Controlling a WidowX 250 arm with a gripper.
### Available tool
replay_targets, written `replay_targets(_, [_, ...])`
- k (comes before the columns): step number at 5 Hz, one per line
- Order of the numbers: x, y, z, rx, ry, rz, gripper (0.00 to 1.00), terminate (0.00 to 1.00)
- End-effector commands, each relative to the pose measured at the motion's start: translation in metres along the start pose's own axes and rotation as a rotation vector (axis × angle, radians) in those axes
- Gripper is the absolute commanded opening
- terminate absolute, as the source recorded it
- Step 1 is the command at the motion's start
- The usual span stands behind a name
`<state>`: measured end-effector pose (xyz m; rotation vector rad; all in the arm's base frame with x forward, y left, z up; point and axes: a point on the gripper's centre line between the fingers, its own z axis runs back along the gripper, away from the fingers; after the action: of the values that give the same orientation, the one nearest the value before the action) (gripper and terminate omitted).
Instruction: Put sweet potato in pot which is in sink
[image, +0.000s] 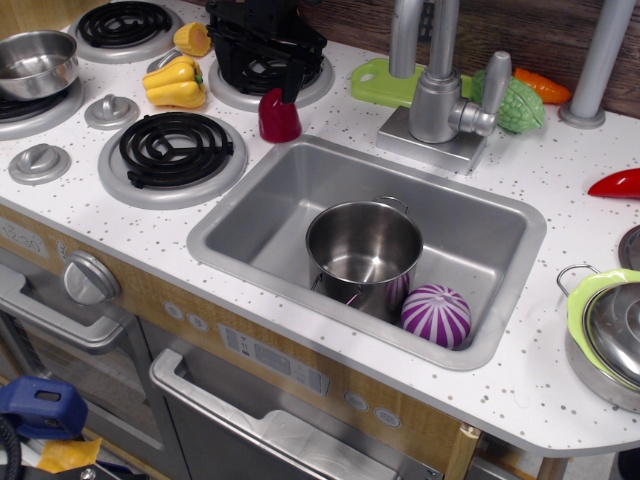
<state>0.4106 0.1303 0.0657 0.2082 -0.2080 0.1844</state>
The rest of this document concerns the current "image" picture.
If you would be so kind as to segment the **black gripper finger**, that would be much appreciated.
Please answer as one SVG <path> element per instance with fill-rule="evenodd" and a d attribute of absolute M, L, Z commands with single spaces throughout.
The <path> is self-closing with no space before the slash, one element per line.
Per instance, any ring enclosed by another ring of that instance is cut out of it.
<path fill-rule="evenodd" d="M 285 76 L 281 85 L 282 102 L 294 103 L 298 97 L 299 92 L 304 87 L 304 83 L 304 75 Z"/>

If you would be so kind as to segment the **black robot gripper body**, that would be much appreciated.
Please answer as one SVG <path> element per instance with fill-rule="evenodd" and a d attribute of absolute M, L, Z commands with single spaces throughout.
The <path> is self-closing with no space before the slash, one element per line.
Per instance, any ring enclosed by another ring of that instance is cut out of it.
<path fill-rule="evenodd" d="M 327 40 L 300 17 L 296 1 L 209 1 L 205 9 L 208 35 L 229 83 L 251 55 L 284 60 L 291 76 L 319 70 Z"/>

